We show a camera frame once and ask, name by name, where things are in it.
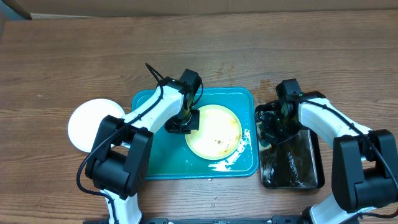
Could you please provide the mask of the green rimmed plate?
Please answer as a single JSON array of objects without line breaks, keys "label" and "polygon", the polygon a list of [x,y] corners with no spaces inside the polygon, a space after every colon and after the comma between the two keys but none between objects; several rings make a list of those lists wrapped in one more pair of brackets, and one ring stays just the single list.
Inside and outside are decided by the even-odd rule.
[{"label": "green rimmed plate", "polygon": [[239,118],[228,108],[206,105],[199,108],[199,129],[185,135],[188,147],[197,156],[220,160],[237,150],[243,130]]}]

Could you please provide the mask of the white plate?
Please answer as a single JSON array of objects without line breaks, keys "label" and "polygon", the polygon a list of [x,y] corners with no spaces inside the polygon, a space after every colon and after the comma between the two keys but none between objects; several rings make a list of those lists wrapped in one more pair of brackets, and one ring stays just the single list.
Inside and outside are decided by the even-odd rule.
[{"label": "white plate", "polygon": [[107,115],[121,118],[124,110],[114,101],[94,99],[80,105],[68,122],[68,137],[71,143],[83,152],[91,152],[100,122]]}]

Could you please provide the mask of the yellow green sponge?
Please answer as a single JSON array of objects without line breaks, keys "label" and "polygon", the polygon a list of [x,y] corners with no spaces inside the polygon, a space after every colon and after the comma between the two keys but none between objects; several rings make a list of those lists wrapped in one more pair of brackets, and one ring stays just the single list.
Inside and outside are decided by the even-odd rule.
[{"label": "yellow green sponge", "polygon": [[258,148],[260,151],[265,151],[272,147],[271,143],[267,142],[264,139],[258,140],[258,145],[259,145]]}]

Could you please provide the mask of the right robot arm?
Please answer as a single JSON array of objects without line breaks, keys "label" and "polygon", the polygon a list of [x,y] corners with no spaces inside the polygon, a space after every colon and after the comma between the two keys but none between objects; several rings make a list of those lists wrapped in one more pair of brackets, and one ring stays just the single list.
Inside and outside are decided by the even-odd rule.
[{"label": "right robot arm", "polygon": [[309,129],[333,149],[331,194],[306,208],[303,223],[358,223],[364,216],[397,202],[396,140],[386,129],[372,130],[349,119],[318,91],[280,94],[255,109],[261,134],[275,146]]}]

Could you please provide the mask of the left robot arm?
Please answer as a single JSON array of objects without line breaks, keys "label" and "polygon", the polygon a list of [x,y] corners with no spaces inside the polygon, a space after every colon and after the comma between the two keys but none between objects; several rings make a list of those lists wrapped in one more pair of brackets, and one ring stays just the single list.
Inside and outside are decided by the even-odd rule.
[{"label": "left robot arm", "polygon": [[76,173],[78,188],[104,197],[107,223],[142,223],[137,192],[145,180],[154,134],[165,128],[172,134],[189,134],[199,128],[195,95],[203,89],[200,77],[160,78],[155,93],[122,118],[105,116],[90,153]]}]

